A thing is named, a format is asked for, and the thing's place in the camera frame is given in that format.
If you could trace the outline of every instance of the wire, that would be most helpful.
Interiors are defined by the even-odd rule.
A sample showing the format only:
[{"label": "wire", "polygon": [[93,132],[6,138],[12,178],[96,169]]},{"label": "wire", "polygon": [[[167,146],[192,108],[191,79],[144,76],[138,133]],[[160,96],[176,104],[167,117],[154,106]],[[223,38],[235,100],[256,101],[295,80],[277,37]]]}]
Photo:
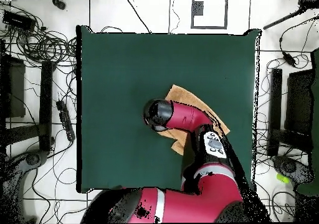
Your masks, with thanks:
[{"label": "wire", "polygon": [[27,152],[31,146],[35,145],[35,144],[38,143],[38,142],[39,142],[39,141],[36,141],[36,142],[34,142],[33,144],[31,144],[31,145],[26,149],[25,152]]},{"label": "wire", "polygon": [[[172,11],[175,13],[175,11],[174,11],[174,3],[175,3],[175,0],[173,0],[173,5],[172,5]],[[177,27],[178,27],[178,25],[179,25],[179,22],[181,21],[181,19],[179,18],[179,16],[178,16],[176,13],[175,13],[175,15],[178,17],[178,23],[177,23],[177,26],[176,26],[172,31],[174,31],[175,29],[177,29]]]},{"label": "wire", "polygon": [[142,22],[142,24],[144,24],[145,28],[147,29],[148,33],[151,34],[151,31],[148,29],[148,27],[146,26],[146,24],[143,22],[143,20],[141,19],[141,17],[138,15],[136,9],[134,8],[134,6],[132,5],[132,3],[130,2],[130,0],[127,0],[128,3],[130,4],[130,6],[133,8],[135,14],[137,15],[137,17],[139,18],[139,20]]},{"label": "wire", "polygon": [[76,182],[76,180],[74,181],[74,182],[72,182],[72,183],[65,183],[65,182],[62,182],[62,181],[60,181],[59,180],[59,177],[60,176],[58,176],[57,177],[57,175],[55,174],[55,170],[54,170],[54,166],[55,166],[55,164],[54,164],[54,154],[53,154],[53,156],[52,156],[52,170],[53,170],[53,174],[54,174],[54,176],[55,176],[55,178],[57,179],[57,181],[58,182],[60,182],[60,183],[62,183],[62,184],[65,184],[65,185],[70,185],[70,184],[73,184],[73,183],[75,183]]},{"label": "wire", "polygon": [[[61,173],[60,173],[60,175],[57,177],[57,182],[55,183],[55,188],[54,188],[54,198],[55,198],[55,200],[57,200],[57,184],[58,184],[58,182],[61,182],[60,181],[60,176],[65,172],[65,171],[68,171],[69,169],[72,169],[72,170],[75,170],[74,168],[71,168],[71,167],[68,167],[68,168],[66,168],[66,169],[64,169]],[[61,222],[61,219],[59,220],[59,211],[57,210],[56,211],[56,218],[57,218],[57,224],[59,224],[59,223],[61,223],[61,224],[63,224],[62,222]]]},{"label": "wire", "polygon": [[297,24],[297,25],[295,25],[295,26],[289,27],[288,29],[286,29],[286,30],[282,33],[281,37],[279,38],[279,47],[280,47],[280,50],[281,50],[282,53],[283,53],[283,56],[284,56],[284,57],[285,57],[285,56],[289,56],[286,52],[284,52],[284,51],[282,50],[282,39],[283,39],[283,35],[284,35],[286,32],[288,32],[289,30],[291,30],[291,29],[293,29],[293,28],[296,28],[296,27],[298,27],[298,26],[300,26],[300,25],[302,25],[302,24],[306,24],[306,23],[307,23],[308,21],[310,21],[310,20],[313,20],[313,22],[312,22],[312,24],[311,24],[311,26],[309,27],[309,30],[308,30],[308,32],[307,32],[306,39],[305,39],[305,43],[304,43],[304,45],[303,45],[303,47],[302,47],[302,51],[300,52],[301,58],[303,58],[304,60],[306,60],[307,63],[306,63],[306,65],[305,65],[304,67],[296,67],[296,65],[298,65],[299,62],[300,62],[300,61],[299,61],[299,58],[297,58],[298,56],[296,56],[296,57],[293,57],[293,58],[294,58],[294,59],[297,58],[298,63],[296,63],[296,61],[295,61],[295,62],[292,62],[292,63],[293,63],[293,64],[292,64],[291,62],[288,61],[291,66],[293,66],[293,67],[295,67],[295,68],[303,69],[303,68],[305,68],[305,67],[309,64],[309,59],[308,59],[308,57],[307,57],[306,55],[303,54],[303,50],[304,50],[304,48],[305,48],[305,46],[306,46],[310,29],[312,28],[312,26],[314,25],[315,21],[316,21],[318,18],[319,18],[319,14],[318,14],[317,16],[314,16],[314,17],[312,17],[312,18],[310,18],[310,19],[307,19],[307,20],[305,20],[305,21],[303,21],[303,22],[301,22],[301,23],[299,23],[299,24]]},{"label": "wire", "polygon": [[69,149],[71,146],[73,146],[73,142],[71,142],[71,143],[68,145],[67,148],[65,148],[65,149],[63,149],[63,150],[61,150],[61,151],[59,151],[59,152],[56,152],[56,153],[52,154],[51,156],[48,156],[47,158],[49,159],[49,158],[51,158],[51,157],[54,157],[54,156],[56,156],[57,154],[60,154],[61,152],[66,151],[66,150]]},{"label": "wire", "polygon": [[118,27],[113,27],[113,26],[105,26],[102,30],[101,30],[101,33],[104,32],[104,30],[108,29],[108,28],[113,28],[113,29],[116,29],[116,30],[119,30],[123,33],[122,29],[118,28]]},{"label": "wire", "polygon": [[285,208],[286,208],[287,210],[283,210],[283,209],[281,208],[280,212],[276,211],[275,206],[274,206],[274,204],[275,204],[274,199],[275,199],[275,197],[276,197],[278,194],[286,194],[286,195],[289,195],[289,196],[291,196],[291,197],[293,197],[293,198],[295,199],[295,196],[292,195],[291,193],[287,192],[287,191],[279,191],[279,192],[277,192],[275,195],[272,196],[272,210],[273,210],[273,213],[274,213],[275,218],[277,219],[277,221],[280,222],[280,220],[279,220],[279,218],[278,218],[278,216],[277,216],[277,213],[280,213],[280,212],[281,212],[281,214],[282,214],[283,211],[286,212],[288,215],[290,215],[290,216],[292,216],[292,217],[295,217],[295,213],[294,213],[294,211],[292,210],[292,207],[291,207],[289,204],[287,204],[287,203],[285,204]]},{"label": "wire", "polygon": [[49,207],[47,208],[47,210],[46,210],[45,213],[43,214],[42,218],[40,219],[39,224],[41,224],[42,221],[43,221],[43,219],[44,219],[44,217],[45,217],[45,215],[47,214],[47,212],[49,211],[49,209],[50,209],[50,207],[51,207],[51,203],[50,203],[45,197],[43,197],[42,195],[40,195],[40,194],[36,191],[36,189],[34,188],[34,182],[36,181],[37,173],[38,173],[38,170],[36,169],[36,176],[34,177],[34,179],[33,179],[33,181],[32,181],[32,189],[33,189],[33,191],[34,191],[34,193],[35,193],[36,195],[38,195],[40,198],[43,198],[43,199],[44,199],[45,201],[47,201],[47,203],[49,204]]},{"label": "wire", "polygon": [[34,125],[35,125],[35,126],[36,126],[36,128],[37,128],[37,135],[40,137],[40,130],[39,130],[39,127],[38,127],[38,125],[36,124],[36,121],[34,120],[33,115],[32,115],[32,113],[30,112],[29,107],[25,104],[25,102],[24,102],[24,101],[22,101],[22,100],[21,100],[21,99],[19,99],[18,97],[14,96],[13,94],[11,94],[11,96],[13,96],[13,97],[14,97],[15,99],[17,99],[18,101],[22,102],[22,103],[24,104],[24,106],[27,108],[27,111],[29,112],[31,119],[32,119],[32,121],[33,121]]}]

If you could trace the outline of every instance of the cable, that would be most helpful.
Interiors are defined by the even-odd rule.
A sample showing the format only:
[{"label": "cable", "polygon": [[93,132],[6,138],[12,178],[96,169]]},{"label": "cable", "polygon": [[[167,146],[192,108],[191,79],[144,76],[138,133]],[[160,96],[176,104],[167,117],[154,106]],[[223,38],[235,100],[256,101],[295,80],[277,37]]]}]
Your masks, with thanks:
[{"label": "cable", "polygon": [[[274,199],[275,199],[275,197],[276,197],[278,194],[282,194],[282,193],[284,193],[284,194],[286,194],[286,195],[289,195],[289,196],[291,196],[291,197],[293,197],[293,198],[295,199],[295,196],[292,195],[291,193],[287,192],[287,191],[279,191],[279,192],[277,192],[275,195],[272,196],[272,210],[273,210],[273,213],[274,213],[276,219],[278,220],[278,222],[280,222],[280,220],[279,220],[279,218],[278,218],[278,216],[277,216],[277,213],[279,213],[279,212],[277,212],[276,209],[275,209]],[[281,209],[281,214],[282,214],[282,211],[284,211],[284,212],[286,212],[288,215],[290,215],[290,216],[292,216],[292,217],[295,217],[294,211],[292,210],[292,207],[291,207],[289,204],[286,203],[286,204],[285,204],[285,208],[286,208],[287,210],[284,210],[284,209],[280,208],[280,209]]]},{"label": "cable", "polygon": [[[61,182],[60,181],[60,176],[65,172],[65,171],[68,171],[69,169],[72,169],[72,170],[75,170],[74,168],[71,168],[71,167],[68,167],[68,168],[66,168],[66,169],[64,169],[61,173],[60,173],[60,175],[57,177],[57,182],[55,183],[55,188],[54,188],[54,198],[55,199],[57,199],[57,183],[58,182]],[[56,211],[56,218],[57,218],[57,224],[59,224],[59,223],[61,223],[61,224],[63,224],[62,222],[61,222],[61,220],[62,220],[62,218],[61,219],[59,219],[59,211],[57,210]]]},{"label": "cable", "polygon": [[36,142],[34,142],[33,144],[31,144],[31,145],[26,149],[25,152],[27,152],[31,146],[35,145],[35,144],[38,143],[38,142],[39,142],[39,141],[36,141]]},{"label": "cable", "polygon": [[[172,5],[172,11],[175,13],[175,11],[174,11],[174,3],[175,3],[175,0],[173,0],[173,5]],[[172,31],[174,31],[175,29],[177,29],[177,27],[178,27],[178,25],[179,25],[179,22],[181,21],[181,19],[179,18],[179,16],[178,16],[176,13],[175,13],[175,15],[178,17],[178,23],[177,23],[177,26],[176,26]]]},{"label": "cable", "polygon": [[113,29],[116,29],[116,30],[119,30],[123,33],[122,29],[118,28],[118,27],[113,27],[113,26],[105,26],[102,30],[101,30],[101,33],[104,32],[104,30],[108,29],[108,28],[113,28]]},{"label": "cable", "polygon": [[48,156],[47,158],[49,159],[49,158],[51,158],[51,157],[54,157],[54,156],[56,156],[57,154],[60,154],[61,152],[66,151],[66,150],[69,149],[71,146],[73,146],[73,142],[71,142],[71,143],[68,145],[67,148],[65,148],[65,149],[63,149],[63,150],[61,150],[61,151],[59,151],[59,152],[56,152],[56,153],[52,154],[51,156]]},{"label": "cable", "polygon": [[132,5],[132,3],[130,2],[130,0],[127,0],[128,3],[130,4],[130,6],[133,8],[135,14],[137,15],[137,17],[139,18],[139,20],[142,22],[142,24],[144,24],[145,28],[147,29],[148,33],[151,34],[151,31],[148,29],[148,27],[146,26],[146,24],[143,22],[143,20],[141,19],[141,17],[138,15],[136,9],[134,8],[134,6]]},{"label": "cable", "polygon": [[[64,131],[64,129],[61,129],[61,130],[55,135],[55,140],[54,140],[54,141],[55,141],[55,144],[56,144],[56,142],[57,142],[57,136],[58,136],[58,134],[59,134],[61,131]],[[35,186],[35,184],[38,183],[45,175],[47,175],[51,170],[54,171],[54,167],[59,163],[59,161],[60,161],[61,158],[64,156],[66,150],[67,150],[69,147],[65,148],[65,149],[62,150],[62,151],[59,151],[59,152],[63,152],[63,154],[60,156],[59,160],[58,160],[56,163],[54,163],[54,160],[52,160],[52,165],[53,165],[52,168],[51,168],[46,174],[44,174],[37,182],[35,182],[35,181],[36,181],[37,174],[36,174],[36,176],[34,177],[34,180],[33,180],[33,182],[32,182],[32,187],[31,187],[31,188],[33,189],[33,191],[34,191],[38,196],[40,196],[41,198],[43,198],[43,199],[46,200],[46,201],[48,201],[48,199],[47,199],[47,198],[44,198],[44,197],[41,196],[41,195],[39,195],[39,194],[36,192],[34,186]],[[57,183],[58,183],[58,182],[61,182],[61,183],[63,183],[63,184],[68,184],[68,183],[65,183],[65,182],[62,182],[62,181],[59,180],[59,177],[61,176],[61,174],[58,176]],[[54,192],[55,192],[54,214],[51,216],[51,218],[49,218],[49,219],[48,219],[45,223],[43,223],[43,224],[46,224],[47,222],[49,222],[54,216],[55,216],[55,217],[57,218],[57,220],[58,220],[58,212],[59,212],[59,208],[60,208],[60,201],[57,201],[57,199],[56,199],[57,183],[55,184],[55,189],[54,189]],[[43,216],[42,216],[41,221],[40,221],[39,224],[42,223],[44,217],[47,215],[47,213],[48,213],[48,211],[49,211],[49,209],[50,209],[50,202],[48,201],[48,203],[49,203],[49,207],[48,207],[48,209],[45,211],[45,213],[43,214]]]},{"label": "cable", "polygon": [[43,197],[42,195],[40,195],[40,194],[36,191],[36,189],[34,188],[34,182],[36,181],[37,173],[38,173],[38,170],[36,169],[36,176],[34,177],[34,179],[33,179],[33,181],[32,181],[32,189],[33,189],[33,191],[34,191],[34,193],[35,193],[36,195],[38,195],[40,198],[43,198],[43,199],[44,199],[45,201],[47,201],[47,203],[49,204],[49,207],[47,208],[47,210],[46,210],[45,213],[43,214],[42,218],[40,219],[39,224],[41,224],[42,221],[43,221],[43,219],[44,219],[44,217],[45,217],[45,215],[47,214],[47,212],[49,211],[49,209],[50,209],[50,207],[51,207],[51,203],[50,203],[45,197]]},{"label": "cable", "polygon": [[[305,20],[305,21],[303,21],[303,22],[301,22],[301,23],[299,23],[299,24],[297,24],[297,25],[295,25],[295,26],[289,27],[288,29],[286,29],[286,30],[282,33],[281,37],[279,38],[279,47],[280,47],[280,50],[282,51],[283,59],[284,59],[289,65],[291,65],[291,66],[293,66],[293,67],[295,67],[295,68],[299,68],[299,69],[305,68],[305,67],[308,65],[309,59],[308,59],[307,56],[305,56],[305,55],[303,54],[303,50],[304,50],[304,48],[305,48],[305,46],[306,46],[310,29],[312,28],[313,24],[315,23],[315,21],[316,21],[318,18],[319,18],[319,14],[318,14],[317,16],[314,16],[314,17],[312,17],[312,18],[310,18],[310,19],[307,19],[307,20]],[[296,67],[296,65],[299,64],[299,60],[298,60],[298,63],[296,63],[296,61],[295,61],[295,58],[296,58],[296,57],[292,57],[290,54],[288,54],[288,53],[286,53],[285,51],[282,50],[282,39],[283,39],[283,35],[284,35],[287,31],[289,31],[290,29],[293,29],[293,28],[296,28],[296,27],[298,27],[298,26],[300,26],[300,25],[302,25],[302,24],[305,24],[305,23],[307,23],[307,22],[310,21],[310,20],[313,20],[313,22],[312,22],[312,24],[311,24],[311,26],[310,26],[310,28],[309,28],[309,30],[308,30],[308,32],[307,32],[307,36],[306,36],[306,39],[305,39],[305,43],[304,43],[304,45],[303,45],[303,47],[302,47],[302,51],[300,52],[300,56],[301,56],[304,60],[307,61],[307,64],[306,64],[304,67],[301,67],[301,68],[300,68],[300,67]]]},{"label": "cable", "polygon": [[70,184],[73,184],[73,183],[76,182],[76,180],[75,180],[74,182],[72,182],[72,183],[65,183],[65,182],[60,181],[60,180],[59,180],[59,177],[60,177],[60,176],[57,177],[57,175],[55,174],[54,166],[55,166],[55,165],[54,165],[54,154],[53,154],[53,156],[52,156],[52,170],[53,170],[53,174],[54,174],[55,178],[57,179],[57,181],[60,182],[60,183],[62,183],[62,184],[65,184],[65,185],[70,185]]}]

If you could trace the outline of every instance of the black frame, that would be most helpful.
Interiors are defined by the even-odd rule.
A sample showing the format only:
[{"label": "black frame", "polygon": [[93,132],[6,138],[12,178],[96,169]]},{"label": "black frame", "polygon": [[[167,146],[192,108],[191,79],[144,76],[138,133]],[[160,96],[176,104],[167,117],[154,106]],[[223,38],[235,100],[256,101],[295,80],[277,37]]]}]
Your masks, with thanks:
[{"label": "black frame", "polygon": [[228,21],[228,0],[225,0],[225,17],[224,17],[224,26],[194,26],[194,9],[196,1],[192,0],[192,7],[191,7],[191,29],[227,29],[227,21]]}]

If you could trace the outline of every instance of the tan cloth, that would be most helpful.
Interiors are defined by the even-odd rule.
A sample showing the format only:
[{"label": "tan cloth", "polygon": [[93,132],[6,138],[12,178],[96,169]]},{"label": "tan cloth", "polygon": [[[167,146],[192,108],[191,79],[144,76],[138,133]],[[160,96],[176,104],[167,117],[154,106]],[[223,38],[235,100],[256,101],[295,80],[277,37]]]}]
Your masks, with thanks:
[{"label": "tan cloth", "polygon": [[[229,129],[218,118],[217,114],[215,114],[215,112],[213,112],[212,109],[210,109],[210,107],[208,107],[198,97],[196,97],[191,92],[185,90],[184,88],[181,88],[180,86],[173,85],[165,99],[195,106],[195,107],[199,108],[200,110],[207,112],[208,115],[211,113],[211,115],[212,115],[211,117],[212,118],[214,117],[219,122],[219,125],[218,124],[214,125],[215,131],[217,131],[219,133],[219,135],[221,136],[222,133],[221,133],[221,130],[219,129],[219,127],[221,127],[224,134],[229,133]],[[159,132],[159,134],[162,136],[166,136],[166,137],[173,138],[173,139],[177,140],[176,142],[174,142],[174,144],[172,145],[171,148],[172,148],[172,150],[174,150],[175,152],[177,152],[180,155],[184,154],[184,146],[185,146],[185,142],[186,142],[187,132],[180,131],[177,129],[170,129],[167,131]]]}]

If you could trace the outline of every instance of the dark green mat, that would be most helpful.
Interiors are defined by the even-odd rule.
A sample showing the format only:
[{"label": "dark green mat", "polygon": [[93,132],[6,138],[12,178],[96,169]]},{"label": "dark green mat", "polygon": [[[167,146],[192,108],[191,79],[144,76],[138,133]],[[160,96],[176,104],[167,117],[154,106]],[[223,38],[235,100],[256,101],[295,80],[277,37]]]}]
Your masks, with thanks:
[{"label": "dark green mat", "polygon": [[94,34],[82,27],[82,191],[180,188],[182,157],[171,150],[173,140],[142,118],[145,103],[164,98],[172,84],[225,122],[250,180],[258,34]]}]

